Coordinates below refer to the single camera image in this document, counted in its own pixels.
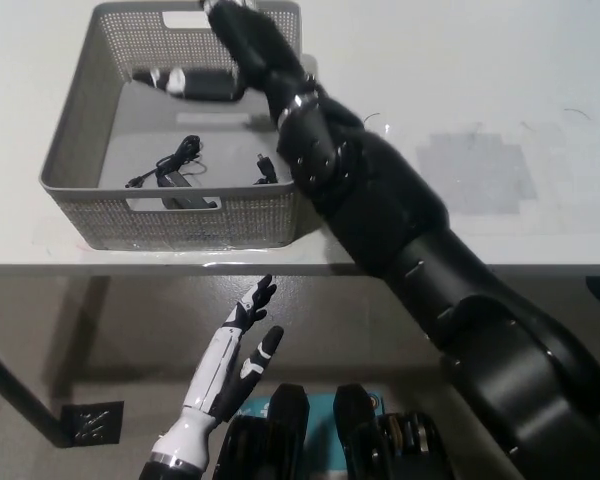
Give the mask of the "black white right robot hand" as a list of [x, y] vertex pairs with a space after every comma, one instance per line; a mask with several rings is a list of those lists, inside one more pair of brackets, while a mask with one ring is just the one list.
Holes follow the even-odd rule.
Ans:
[[251, 1], [203, 1], [211, 30], [237, 71], [211, 67], [143, 67], [131, 79], [188, 101], [236, 102], [254, 89], [277, 123], [297, 96], [312, 90], [306, 72], [274, 21]]

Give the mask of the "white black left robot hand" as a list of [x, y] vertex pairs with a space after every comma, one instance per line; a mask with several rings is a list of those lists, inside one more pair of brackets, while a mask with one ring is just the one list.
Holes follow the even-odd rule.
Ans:
[[255, 283], [240, 298], [226, 320], [215, 331], [184, 399], [181, 414], [206, 415], [226, 422], [237, 413], [260, 381], [284, 335], [273, 326], [243, 363], [237, 362], [243, 336], [266, 315], [266, 306], [276, 292], [270, 274]]

